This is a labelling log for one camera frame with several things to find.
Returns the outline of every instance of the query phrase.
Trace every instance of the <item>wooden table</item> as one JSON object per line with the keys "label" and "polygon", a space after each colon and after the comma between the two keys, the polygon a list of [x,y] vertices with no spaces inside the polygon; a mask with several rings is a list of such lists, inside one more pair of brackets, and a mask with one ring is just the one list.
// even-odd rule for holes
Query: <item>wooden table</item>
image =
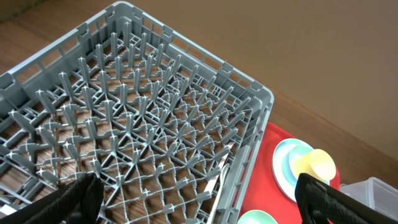
{"label": "wooden table", "polygon": [[[21,63],[112,2],[112,0],[45,1],[0,24],[0,73]],[[165,8],[161,8],[152,7],[153,2],[149,1],[131,2],[231,64],[235,65],[234,58],[240,57],[237,66],[242,71],[245,72],[251,67],[253,62],[245,60],[243,55],[236,55],[229,49],[217,45],[219,41],[217,37],[212,37],[211,34],[205,35],[204,30],[202,35],[197,35],[199,28],[182,26],[179,22],[181,18],[170,16],[178,13],[175,6],[164,5],[162,7]],[[195,18],[183,19],[189,24],[190,19]],[[247,74],[267,86],[261,70]],[[342,183],[350,184],[375,176],[398,188],[397,161],[300,106],[277,90],[273,90],[272,86],[267,87],[271,88],[275,95],[270,122],[313,147],[328,151],[339,167]]]}

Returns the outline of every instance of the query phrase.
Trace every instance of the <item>light blue plate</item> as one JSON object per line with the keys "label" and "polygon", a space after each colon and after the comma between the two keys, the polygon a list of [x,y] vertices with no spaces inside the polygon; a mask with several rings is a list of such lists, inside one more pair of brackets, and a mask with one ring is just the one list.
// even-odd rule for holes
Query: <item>light blue plate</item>
{"label": "light blue plate", "polygon": [[261,210],[251,210],[246,212],[238,220],[237,224],[278,224],[268,213]]}

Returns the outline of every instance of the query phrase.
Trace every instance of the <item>wall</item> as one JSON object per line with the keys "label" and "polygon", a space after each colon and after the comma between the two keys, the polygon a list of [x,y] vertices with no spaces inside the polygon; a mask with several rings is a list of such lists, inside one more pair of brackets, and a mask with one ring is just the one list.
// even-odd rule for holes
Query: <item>wall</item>
{"label": "wall", "polygon": [[42,1],[44,0],[3,0],[0,4],[0,22],[10,19],[10,17],[30,9]]}
{"label": "wall", "polygon": [[398,159],[398,1],[132,3]]}

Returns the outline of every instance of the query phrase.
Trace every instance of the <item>wooden floor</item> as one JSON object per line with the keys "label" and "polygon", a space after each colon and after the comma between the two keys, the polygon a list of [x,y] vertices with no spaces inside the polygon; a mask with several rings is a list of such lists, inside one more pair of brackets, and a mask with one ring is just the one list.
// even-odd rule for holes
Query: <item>wooden floor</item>
{"label": "wooden floor", "polygon": [[[111,3],[110,0],[46,1],[0,24],[0,73],[27,59]],[[160,9],[150,10],[151,3],[147,1],[133,2],[133,4],[150,14],[155,12],[152,16],[160,20],[166,16],[158,15]],[[172,19],[165,19],[163,22],[174,28]],[[218,52],[225,52],[223,49],[218,49],[217,45],[208,44],[206,40],[209,37],[201,40],[200,36],[189,36],[189,27],[186,29],[187,33],[184,33],[184,27],[178,31],[216,55]],[[219,56],[223,59],[237,57],[237,55]],[[250,66],[250,62],[240,66]],[[262,80],[260,74],[261,71],[248,75],[256,80]],[[289,97],[276,90],[273,90],[273,93],[275,104],[270,122],[313,147],[328,151],[340,170],[342,183],[350,184],[375,176],[398,188],[397,161],[325,121]]]}

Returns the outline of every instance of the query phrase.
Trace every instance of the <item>saucer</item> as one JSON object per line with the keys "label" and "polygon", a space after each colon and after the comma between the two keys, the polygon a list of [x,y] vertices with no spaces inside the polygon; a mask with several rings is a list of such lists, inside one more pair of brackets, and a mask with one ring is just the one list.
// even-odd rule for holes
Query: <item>saucer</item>
{"label": "saucer", "polygon": [[313,151],[313,147],[306,142],[290,138],[281,141],[276,146],[274,155],[272,156],[272,173],[274,174],[275,181],[280,190],[294,202],[296,201],[294,192],[297,178],[293,175],[290,165],[311,151]]}

